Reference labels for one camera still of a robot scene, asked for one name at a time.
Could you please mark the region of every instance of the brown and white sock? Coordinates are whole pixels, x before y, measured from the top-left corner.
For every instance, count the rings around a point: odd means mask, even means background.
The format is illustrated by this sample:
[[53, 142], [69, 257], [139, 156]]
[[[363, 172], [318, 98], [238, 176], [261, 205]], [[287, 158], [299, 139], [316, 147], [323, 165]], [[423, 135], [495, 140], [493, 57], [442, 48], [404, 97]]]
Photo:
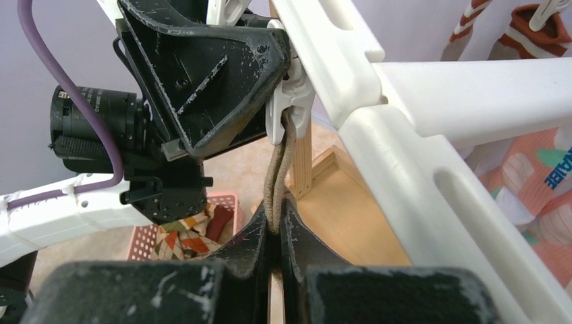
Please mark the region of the brown and white sock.
[[441, 61], [459, 61], [473, 34], [473, 24], [492, 0], [471, 0], [441, 54]]
[[524, 5], [513, 10], [507, 31], [495, 42], [489, 60], [548, 59], [562, 57], [572, 43], [559, 13], [553, 14], [543, 29], [533, 32], [528, 26], [539, 5]]

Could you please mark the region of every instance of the laundry basket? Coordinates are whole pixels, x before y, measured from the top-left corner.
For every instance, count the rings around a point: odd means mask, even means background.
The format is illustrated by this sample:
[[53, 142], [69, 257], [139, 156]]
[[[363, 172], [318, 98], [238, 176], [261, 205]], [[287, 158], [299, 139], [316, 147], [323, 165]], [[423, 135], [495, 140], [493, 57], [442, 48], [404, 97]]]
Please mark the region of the laundry basket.
[[[213, 192], [208, 194], [208, 201], [212, 204], [223, 206], [230, 211], [234, 211], [233, 234], [236, 234], [244, 226], [244, 215], [240, 210], [238, 196], [235, 192]], [[133, 228], [127, 260], [143, 261], [149, 260], [153, 249], [157, 225], [136, 226]]]

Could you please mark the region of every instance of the wooden tray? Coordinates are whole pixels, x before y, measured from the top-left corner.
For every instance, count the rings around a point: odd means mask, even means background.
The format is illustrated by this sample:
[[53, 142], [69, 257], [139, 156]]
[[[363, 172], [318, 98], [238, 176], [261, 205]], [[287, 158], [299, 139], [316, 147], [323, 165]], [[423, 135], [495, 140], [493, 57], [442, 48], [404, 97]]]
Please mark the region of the wooden tray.
[[295, 186], [287, 185], [297, 196], [304, 223], [328, 246], [354, 265], [410, 265], [346, 152], [337, 146], [327, 149], [313, 160], [309, 176], [309, 188], [295, 192]]

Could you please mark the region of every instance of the clothespin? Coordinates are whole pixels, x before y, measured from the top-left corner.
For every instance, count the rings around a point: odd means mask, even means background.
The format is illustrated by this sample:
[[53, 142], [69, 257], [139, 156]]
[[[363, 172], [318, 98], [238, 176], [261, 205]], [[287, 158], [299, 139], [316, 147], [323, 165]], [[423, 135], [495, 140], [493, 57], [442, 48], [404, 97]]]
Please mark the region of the clothespin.
[[553, 14], [566, 10], [571, 3], [572, 0], [545, 0], [530, 18], [528, 26], [533, 32], [541, 30]]
[[[280, 20], [271, 20], [268, 28], [284, 29]], [[273, 145], [278, 145], [284, 137], [281, 123], [282, 111], [293, 107], [292, 120], [296, 130], [296, 138], [303, 138], [312, 116], [312, 105], [316, 91], [302, 67], [294, 46], [290, 46], [291, 63], [288, 80], [282, 80], [266, 103], [266, 135]]]
[[206, 24], [234, 26], [251, 0], [208, 0]]

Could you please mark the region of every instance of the tiled floor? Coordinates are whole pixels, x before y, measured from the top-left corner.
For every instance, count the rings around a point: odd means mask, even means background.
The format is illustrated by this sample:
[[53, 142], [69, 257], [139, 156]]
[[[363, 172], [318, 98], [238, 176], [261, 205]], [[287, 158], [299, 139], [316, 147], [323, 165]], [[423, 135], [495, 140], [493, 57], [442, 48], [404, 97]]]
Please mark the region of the tiled floor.
[[[341, 146], [335, 133], [316, 124], [312, 127], [314, 156], [333, 144]], [[205, 174], [214, 177], [214, 186], [210, 191], [230, 190], [238, 193], [247, 221], [252, 216], [250, 207], [261, 197], [272, 149], [268, 140], [263, 139], [204, 163]], [[32, 277], [32, 291], [37, 292], [46, 276], [61, 264], [81, 260], [124, 259], [131, 232], [131, 227], [112, 229], [40, 251]], [[281, 291], [276, 283], [273, 286], [272, 310], [271, 323], [282, 323]]]

